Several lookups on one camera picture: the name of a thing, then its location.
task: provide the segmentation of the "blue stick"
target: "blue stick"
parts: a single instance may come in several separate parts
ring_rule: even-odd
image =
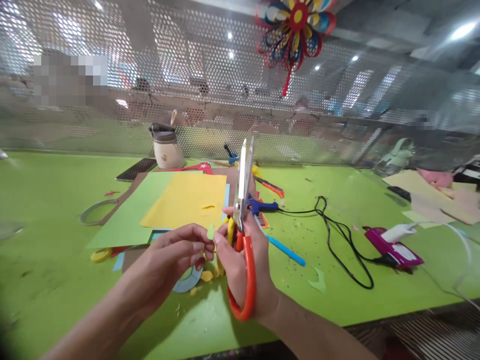
[[[298,256],[296,253],[294,253],[292,250],[290,250],[288,247],[283,245],[281,242],[278,240],[274,239],[271,236],[268,236],[265,234],[265,236],[268,238],[268,240],[275,245],[279,250],[287,254],[292,260],[296,261],[299,265],[302,265],[303,267],[307,264],[305,260],[303,260],[300,256]]]

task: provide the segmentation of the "orange scissors handle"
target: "orange scissors handle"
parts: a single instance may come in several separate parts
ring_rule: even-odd
[[[235,300],[230,287],[228,287],[228,300],[230,302],[231,312],[241,321],[247,321],[255,311],[255,303],[257,302],[257,276],[255,273],[254,248],[252,247],[252,239],[245,236],[244,233],[238,232],[236,238],[236,249],[238,253],[243,251],[245,255],[246,265],[246,297],[245,306],[243,308]]]

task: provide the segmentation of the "green paper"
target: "green paper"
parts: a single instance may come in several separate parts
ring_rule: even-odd
[[[213,224],[210,224],[208,228],[208,232],[206,233],[206,237],[209,238],[210,240],[213,240],[214,232],[215,232],[215,226]]]
[[[316,274],[318,275],[318,282],[308,280],[308,283],[312,288],[325,294],[327,292],[327,287],[325,286],[324,273],[313,265],[311,265],[311,267],[315,269]]]
[[[152,229],[141,226],[140,221],[162,196],[175,174],[177,172],[150,172],[86,248],[112,248],[148,243]]]

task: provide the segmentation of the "perforated metal panel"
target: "perforated metal panel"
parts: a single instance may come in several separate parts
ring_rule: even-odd
[[[445,162],[423,153],[455,147],[449,131],[480,133],[476,75],[334,37],[282,97],[287,74],[258,54],[253,9],[223,6],[3,0],[0,146],[144,156],[148,125],[177,109],[186,157],[224,158],[224,142],[255,134],[258,160],[368,164],[408,133],[416,159],[438,168]],[[450,151],[452,163],[472,155],[470,142]]]

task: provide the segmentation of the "blue glue gun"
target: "blue glue gun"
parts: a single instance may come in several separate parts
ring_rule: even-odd
[[[274,201],[272,203],[265,203],[255,200],[250,193],[248,194],[248,201],[246,203],[246,208],[250,212],[257,216],[260,212],[274,212],[279,209],[279,205]]]

